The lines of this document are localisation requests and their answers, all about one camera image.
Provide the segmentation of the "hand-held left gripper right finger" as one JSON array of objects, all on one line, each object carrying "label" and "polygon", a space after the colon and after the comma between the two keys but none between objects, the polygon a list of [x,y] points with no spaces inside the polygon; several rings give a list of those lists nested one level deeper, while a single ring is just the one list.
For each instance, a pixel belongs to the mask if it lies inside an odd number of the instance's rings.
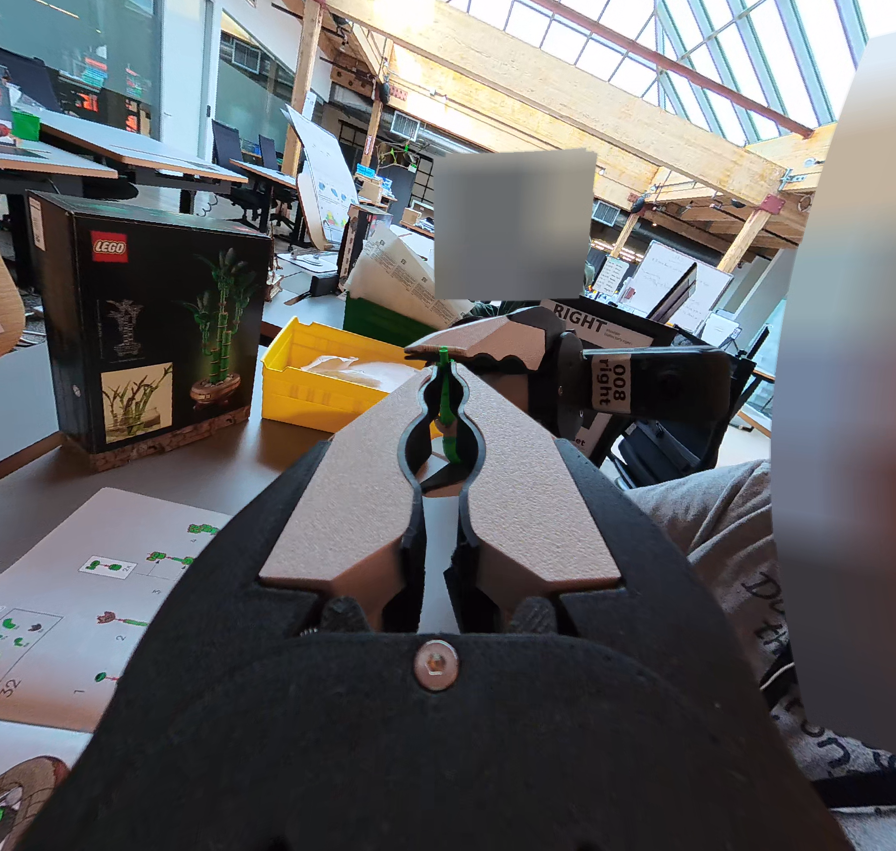
[{"label": "hand-held left gripper right finger", "polygon": [[459,446],[476,461],[459,496],[455,616],[463,633],[499,632],[522,600],[616,589],[622,576],[567,468],[563,453],[603,478],[569,442],[554,436],[467,367]]}]

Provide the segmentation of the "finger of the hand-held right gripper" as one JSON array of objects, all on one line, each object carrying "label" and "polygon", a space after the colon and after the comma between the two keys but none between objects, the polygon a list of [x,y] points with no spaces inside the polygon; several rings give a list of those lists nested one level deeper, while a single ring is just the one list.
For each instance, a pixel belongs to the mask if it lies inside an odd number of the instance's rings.
[{"label": "finger of the hand-held right gripper", "polygon": [[486,355],[500,361],[520,347],[520,338],[521,325],[508,317],[499,316],[434,331],[405,346],[405,354],[409,358],[422,360],[429,355],[437,356],[439,346],[445,345],[450,355],[458,359],[469,360]]},{"label": "finger of the hand-held right gripper", "polygon": [[478,376],[536,372],[554,330],[518,320],[477,320],[462,326],[462,362]]}]

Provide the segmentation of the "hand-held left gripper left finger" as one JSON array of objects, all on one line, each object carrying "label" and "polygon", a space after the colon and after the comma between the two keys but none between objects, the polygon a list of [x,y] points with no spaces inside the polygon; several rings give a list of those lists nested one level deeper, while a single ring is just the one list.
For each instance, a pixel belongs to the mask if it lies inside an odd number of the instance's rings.
[{"label": "hand-held left gripper left finger", "polygon": [[406,585],[399,543],[413,492],[399,467],[399,440],[422,413],[427,369],[335,433],[259,578],[267,586],[352,597],[375,629]]}]

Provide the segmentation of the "green bamboo stem piece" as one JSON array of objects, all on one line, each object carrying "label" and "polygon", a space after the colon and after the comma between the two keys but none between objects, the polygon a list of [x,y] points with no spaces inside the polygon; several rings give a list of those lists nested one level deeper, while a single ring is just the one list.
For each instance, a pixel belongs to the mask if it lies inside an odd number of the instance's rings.
[{"label": "green bamboo stem piece", "polygon": [[464,458],[458,450],[459,405],[462,391],[457,381],[454,360],[445,345],[438,348],[438,378],[441,381],[441,388],[436,422],[442,435],[442,452],[450,464],[465,466]]}]

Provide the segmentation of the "green plastic bin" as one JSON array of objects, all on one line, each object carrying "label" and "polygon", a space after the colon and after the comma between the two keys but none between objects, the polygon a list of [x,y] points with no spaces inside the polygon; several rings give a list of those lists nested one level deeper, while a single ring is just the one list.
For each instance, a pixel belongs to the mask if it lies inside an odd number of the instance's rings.
[{"label": "green plastic bin", "polygon": [[439,301],[423,293],[397,293],[387,306],[347,293],[343,329],[404,348],[450,327],[472,308],[470,301]]}]

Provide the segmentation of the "folded paper sheets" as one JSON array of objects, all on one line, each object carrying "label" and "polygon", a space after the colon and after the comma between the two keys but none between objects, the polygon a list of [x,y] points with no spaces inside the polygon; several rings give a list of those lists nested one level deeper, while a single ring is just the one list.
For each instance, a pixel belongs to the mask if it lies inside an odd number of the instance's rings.
[{"label": "folded paper sheets", "polygon": [[434,270],[388,227],[376,227],[364,242],[346,289],[352,299],[365,299],[432,330],[450,327],[474,306],[469,300],[437,298]]}]

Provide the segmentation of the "whiteboard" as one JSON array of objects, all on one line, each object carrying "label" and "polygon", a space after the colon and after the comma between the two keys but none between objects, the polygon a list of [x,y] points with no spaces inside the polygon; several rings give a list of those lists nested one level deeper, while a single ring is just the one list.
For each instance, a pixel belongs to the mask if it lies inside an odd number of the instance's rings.
[{"label": "whiteboard", "polygon": [[733,276],[657,240],[650,243],[643,261],[625,291],[619,295],[618,306],[647,316],[692,265],[697,266],[696,289],[671,321],[696,334],[696,330],[703,325],[728,288]]}]

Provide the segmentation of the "clear plastic bag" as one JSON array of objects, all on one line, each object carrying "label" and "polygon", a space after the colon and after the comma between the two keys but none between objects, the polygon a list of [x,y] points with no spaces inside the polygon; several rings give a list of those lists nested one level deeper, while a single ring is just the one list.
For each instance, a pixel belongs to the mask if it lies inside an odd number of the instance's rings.
[{"label": "clear plastic bag", "polygon": [[322,355],[301,371],[391,393],[420,370],[406,363]]}]

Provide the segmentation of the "yellow plastic bin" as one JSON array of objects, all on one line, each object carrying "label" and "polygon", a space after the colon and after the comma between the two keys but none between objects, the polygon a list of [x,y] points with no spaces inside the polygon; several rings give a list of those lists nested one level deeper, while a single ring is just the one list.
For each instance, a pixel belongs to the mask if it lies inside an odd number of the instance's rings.
[{"label": "yellow plastic bin", "polygon": [[294,318],[263,355],[264,418],[334,432],[389,394],[301,371],[322,355],[421,366],[407,362],[403,349],[395,345]]}]

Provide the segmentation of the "dark standing box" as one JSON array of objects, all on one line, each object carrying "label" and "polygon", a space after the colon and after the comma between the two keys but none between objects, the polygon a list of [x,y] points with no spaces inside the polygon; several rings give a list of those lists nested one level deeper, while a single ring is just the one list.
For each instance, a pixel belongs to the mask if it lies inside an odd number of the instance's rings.
[{"label": "dark standing box", "polygon": [[362,203],[350,205],[337,262],[339,292],[345,290],[367,236],[377,226],[387,228],[391,222],[392,215],[380,207]]}]

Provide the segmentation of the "person's grey printed sweatshirt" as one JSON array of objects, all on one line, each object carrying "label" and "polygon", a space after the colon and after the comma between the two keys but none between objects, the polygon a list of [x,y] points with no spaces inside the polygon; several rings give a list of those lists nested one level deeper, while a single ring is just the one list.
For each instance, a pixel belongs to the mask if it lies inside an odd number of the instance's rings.
[{"label": "person's grey printed sweatshirt", "polygon": [[810,722],[793,665],[770,506],[770,463],[718,467],[629,498],[662,528],[725,611],[803,775],[836,800],[894,798],[894,755]]}]

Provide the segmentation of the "white poster board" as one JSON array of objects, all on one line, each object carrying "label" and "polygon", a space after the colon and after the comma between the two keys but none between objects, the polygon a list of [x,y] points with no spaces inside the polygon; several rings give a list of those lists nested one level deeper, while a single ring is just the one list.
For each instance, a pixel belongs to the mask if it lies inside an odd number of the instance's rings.
[{"label": "white poster board", "polygon": [[357,191],[338,140],[292,107],[282,108],[300,140],[306,165],[297,175],[297,192],[311,244],[319,251],[339,248]]}]

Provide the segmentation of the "black office chair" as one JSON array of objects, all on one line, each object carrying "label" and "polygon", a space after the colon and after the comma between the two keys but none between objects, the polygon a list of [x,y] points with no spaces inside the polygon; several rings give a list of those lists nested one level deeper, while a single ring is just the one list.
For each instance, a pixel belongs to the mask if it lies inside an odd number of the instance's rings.
[{"label": "black office chair", "polygon": [[[263,166],[266,169],[270,169],[275,173],[282,175],[274,140],[260,134],[258,136],[258,142]],[[296,192],[276,184],[273,189],[273,196],[277,202],[277,225],[280,225],[281,222],[284,221],[291,229],[294,228],[294,221],[290,219],[290,216],[292,205],[297,201]]]},{"label": "black office chair", "polygon": [[[233,160],[243,162],[240,136],[238,131],[235,128],[227,126],[214,119],[210,121],[210,126],[213,138],[213,162],[227,170],[236,172],[245,180],[247,178],[245,172],[231,162]],[[244,191],[245,183],[237,183],[232,185],[230,200],[235,205],[240,206],[244,210],[246,210],[248,207],[252,207],[252,204],[244,204],[242,202],[245,198]]]}]

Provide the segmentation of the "white desk with wood edge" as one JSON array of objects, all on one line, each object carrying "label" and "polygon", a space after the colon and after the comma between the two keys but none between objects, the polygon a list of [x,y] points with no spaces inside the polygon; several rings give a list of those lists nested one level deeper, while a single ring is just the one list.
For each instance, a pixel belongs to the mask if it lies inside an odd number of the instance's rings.
[{"label": "white desk with wood edge", "polygon": [[99,158],[139,185],[229,194],[247,183],[235,173],[197,155],[185,154],[158,140],[70,115],[38,109],[41,137],[59,148]]},{"label": "white desk with wood edge", "polygon": [[118,172],[101,163],[40,141],[1,143],[1,193],[25,195],[29,190],[57,189],[82,197],[87,179],[116,180]]}]

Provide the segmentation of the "brown brick pot model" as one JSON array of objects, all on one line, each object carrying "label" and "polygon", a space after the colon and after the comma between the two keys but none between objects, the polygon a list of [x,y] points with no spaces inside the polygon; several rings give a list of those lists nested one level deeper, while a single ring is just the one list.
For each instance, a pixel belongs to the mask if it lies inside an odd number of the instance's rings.
[{"label": "brown brick pot model", "polygon": [[38,756],[1,774],[1,849],[13,850],[30,823],[66,778],[70,767],[61,759]]}]

